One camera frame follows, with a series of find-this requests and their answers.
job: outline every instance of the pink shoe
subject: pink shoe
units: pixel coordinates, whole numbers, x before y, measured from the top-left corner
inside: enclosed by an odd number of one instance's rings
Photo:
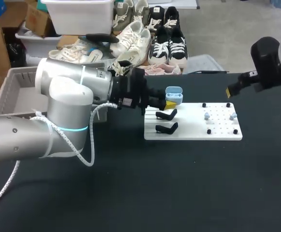
[[[154,64],[154,65],[149,65],[149,66],[139,66],[138,68],[145,69],[146,76],[181,74],[181,70],[178,65],[170,66],[167,64]]]

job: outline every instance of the gray floor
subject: gray floor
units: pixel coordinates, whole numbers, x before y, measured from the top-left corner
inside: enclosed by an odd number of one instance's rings
[[[211,55],[232,73],[254,70],[250,48],[264,36],[281,42],[281,9],[269,0],[199,0],[199,10],[179,10],[189,56]]]

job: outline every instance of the yellow object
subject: yellow object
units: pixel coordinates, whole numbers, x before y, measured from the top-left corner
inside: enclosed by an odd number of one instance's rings
[[[164,110],[175,109],[176,103],[172,101],[166,101]]]
[[[230,97],[231,97],[231,94],[229,93],[228,88],[226,88],[226,94],[227,94],[227,98],[230,98]]]

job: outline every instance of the black table surface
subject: black table surface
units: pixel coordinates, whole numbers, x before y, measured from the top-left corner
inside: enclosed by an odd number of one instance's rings
[[[281,231],[281,87],[246,89],[236,74],[151,77],[183,102],[232,102],[242,141],[146,141],[140,110],[96,124],[96,162],[27,160],[0,200],[0,232]],[[90,140],[84,156],[90,158]],[[0,190],[14,162],[0,164]]]

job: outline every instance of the gray plastic crate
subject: gray plastic crate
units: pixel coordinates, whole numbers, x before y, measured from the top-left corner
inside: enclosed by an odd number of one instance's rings
[[[35,110],[46,115],[48,98],[35,90],[37,67],[10,69],[0,89],[0,116],[31,118]],[[107,108],[98,111],[94,122],[105,122]]]

